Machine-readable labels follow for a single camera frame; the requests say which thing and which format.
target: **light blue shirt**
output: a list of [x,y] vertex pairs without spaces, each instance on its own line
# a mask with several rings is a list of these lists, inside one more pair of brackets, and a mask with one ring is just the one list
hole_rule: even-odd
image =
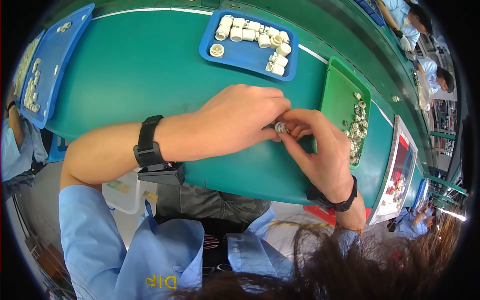
[[400,215],[396,217],[395,233],[409,240],[414,240],[428,232],[425,219],[420,221],[416,226],[413,226],[413,221],[416,215],[412,212],[409,213],[406,208],[402,208]]
[[437,81],[437,63],[429,57],[419,58],[418,61],[425,72],[425,79],[427,79],[428,84],[430,85],[432,94],[435,94],[439,89],[441,89]]
[[[193,220],[158,225],[146,201],[144,220],[127,250],[103,195],[72,185],[59,196],[61,243],[72,285],[80,299],[169,299],[176,288],[202,286],[204,228]],[[235,272],[289,278],[292,261],[265,239],[275,219],[272,207],[244,233],[229,233],[228,261]],[[357,234],[342,231],[347,252]]]
[[3,120],[0,150],[2,182],[28,171],[32,166],[33,157],[37,162],[42,162],[48,157],[43,147],[40,129],[27,120],[21,121],[21,128],[24,140],[20,147],[17,147],[8,118]]
[[404,26],[405,19],[410,11],[410,6],[403,0],[382,0],[382,2],[389,10],[395,23],[410,42],[410,47],[414,49],[420,38],[420,32],[412,24]]

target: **black wrist strap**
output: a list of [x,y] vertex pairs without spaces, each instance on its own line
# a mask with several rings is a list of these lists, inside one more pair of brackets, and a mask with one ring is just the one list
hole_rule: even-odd
[[153,167],[159,165],[159,169],[163,169],[163,164],[166,161],[163,159],[160,153],[158,143],[153,141],[155,129],[163,116],[153,116],[147,118],[142,123],[140,128],[140,134],[138,136],[138,145],[133,147],[135,158],[138,165],[141,167]]
[[338,212],[344,212],[350,209],[350,206],[353,203],[353,200],[358,197],[357,193],[357,178],[352,175],[353,178],[353,188],[350,197],[343,202],[340,203],[331,203],[325,195],[319,191],[313,184],[307,191],[307,199],[312,201],[313,203],[319,206],[326,206],[335,209]]

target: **small white plastic part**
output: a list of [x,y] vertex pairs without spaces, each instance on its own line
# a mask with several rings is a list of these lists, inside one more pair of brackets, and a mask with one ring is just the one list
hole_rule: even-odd
[[220,24],[218,24],[218,25],[219,26],[220,25],[227,25],[228,27],[232,27],[232,24],[233,24],[233,17],[229,14],[226,14],[220,19]]
[[223,41],[228,37],[229,34],[230,34],[230,26],[227,26],[226,24],[222,24],[215,31],[215,39],[218,41]]
[[268,31],[268,35],[269,35],[270,37],[272,37],[272,36],[277,36],[277,35],[279,35],[279,34],[280,34],[280,31],[279,31],[279,30],[277,30],[277,29],[275,29],[275,28],[273,28],[273,27],[270,27],[270,30]]
[[221,44],[213,44],[210,47],[210,55],[217,58],[222,58],[225,49]]
[[268,48],[270,47],[270,37],[268,34],[262,33],[258,36],[258,46],[260,48]]
[[288,37],[288,33],[286,31],[280,31],[278,35],[282,37],[282,43],[290,43],[290,38]]
[[260,34],[253,29],[244,29],[242,37],[245,41],[255,41],[258,39],[259,35]]
[[232,23],[232,27],[240,27],[240,28],[243,28],[243,26],[245,25],[245,19],[244,18],[233,18],[233,23]]
[[243,39],[243,29],[240,26],[232,27],[230,30],[230,39],[234,42],[241,42]]
[[289,44],[282,43],[280,46],[277,47],[277,49],[275,49],[275,51],[276,51],[278,54],[287,57],[287,55],[288,55],[290,52],[292,52],[292,48],[290,47]]
[[274,52],[270,57],[268,58],[269,61],[276,63],[277,65],[280,65],[285,68],[285,66],[288,63],[288,59],[285,58],[284,56]]
[[268,62],[267,67],[265,68],[265,71],[272,72],[273,74],[283,76],[283,73],[285,72],[285,68],[277,65],[276,63],[273,63],[271,61]]
[[280,35],[272,36],[270,38],[270,48],[277,49],[282,44],[282,37]]
[[248,22],[247,29],[251,29],[253,31],[259,31],[260,26],[262,26],[262,24],[260,24],[259,22],[250,21],[250,22]]

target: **camouflage pants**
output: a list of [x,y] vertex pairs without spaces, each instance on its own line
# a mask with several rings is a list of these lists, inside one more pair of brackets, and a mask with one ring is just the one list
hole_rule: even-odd
[[216,218],[251,223],[263,215],[271,201],[238,196],[184,183],[158,184],[156,214],[164,218]]

